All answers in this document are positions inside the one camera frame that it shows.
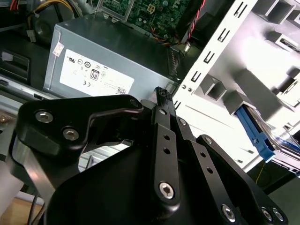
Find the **green circuit board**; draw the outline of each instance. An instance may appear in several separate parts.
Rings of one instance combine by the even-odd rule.
[[[132,0],[105,0],[103,7],[124,16]],[[190,0],[135,0],[127,22],[161,38],[174,35]]]

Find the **white label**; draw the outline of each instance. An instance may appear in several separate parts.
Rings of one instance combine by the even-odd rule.
[[[53,50],[53,54],[59,57],[64,47],[65,46],[61,42],[58,42]]]
[[[118,71],[66,50],[60,83],[91,96],[128,94],[135,80]]]

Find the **screw hole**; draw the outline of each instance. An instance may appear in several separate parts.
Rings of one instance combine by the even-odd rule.
[[[209,167],[206,168],[209,173],[214,173]]]
[[[165,152],[165,154],[167,154],[167,155],[170,155],[170,154],[171,154],[170,150],[168,150],[167,148],[164,148],[164,152]]]
[[[170,137],[168,135],[164,135],[164,138],[168,141],[170,140]]]
[[[139,106],[139,104],[138,104],[135,100],[133,100],[133,99],[130,100],[130,103],[131,103],[133,106],[135,106],[135,107],[138,107],[138,106]]]

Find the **white metal frame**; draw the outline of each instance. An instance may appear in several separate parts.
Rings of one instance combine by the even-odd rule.
[[[187,120],[195,136],[210,135],[248,172],[262,158],[238,118],[195,94],[202,80],[251,12],[257,0],[236,0],[174,95],[177,114]]]
[[[199,87],[256,2],[257,0],[235,0],[178,88],[173,98],[175,107],[179,106]]]

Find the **power supply unit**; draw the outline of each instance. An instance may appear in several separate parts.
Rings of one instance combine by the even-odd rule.
[[[55,26],[44,89],[67,98],[173,91],[180,54],[136,30],[89,15]]]

